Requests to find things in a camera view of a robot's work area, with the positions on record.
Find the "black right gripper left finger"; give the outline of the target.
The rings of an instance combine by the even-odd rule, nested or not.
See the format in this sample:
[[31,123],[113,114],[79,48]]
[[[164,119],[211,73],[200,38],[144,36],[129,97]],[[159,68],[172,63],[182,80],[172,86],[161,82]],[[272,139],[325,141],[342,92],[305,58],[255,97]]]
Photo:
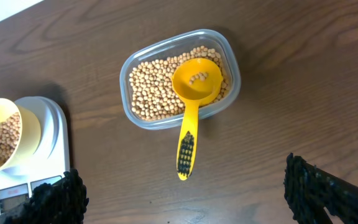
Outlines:
[[0,224],[82,224],[89,198],[76,169],[54,184],[41,184],[33,196],[0,215]]

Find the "yellow plastic measuring scoop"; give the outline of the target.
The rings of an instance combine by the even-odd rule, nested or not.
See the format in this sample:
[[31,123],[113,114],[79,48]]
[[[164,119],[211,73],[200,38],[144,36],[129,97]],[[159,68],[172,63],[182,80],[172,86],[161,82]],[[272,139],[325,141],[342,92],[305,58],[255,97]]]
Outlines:
[[[188,83],[189,78],[199,72],[208,72],[204,82]],[[223,76],[220,68],[205,58],[194,58],[180,65],[172,76],[172,88],[185,105],[177,146],[176,170],[180,180],[192,174],[198,140],[200,106],[213,102],[221,90]]]

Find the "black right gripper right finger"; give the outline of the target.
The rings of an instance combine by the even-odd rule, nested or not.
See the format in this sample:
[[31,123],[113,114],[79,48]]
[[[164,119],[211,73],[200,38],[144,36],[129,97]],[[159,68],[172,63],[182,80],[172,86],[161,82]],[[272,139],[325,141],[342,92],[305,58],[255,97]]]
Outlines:
[[284,198],[298,223],[358,224],[358,187],[307,163],[292,153],[287,157]]

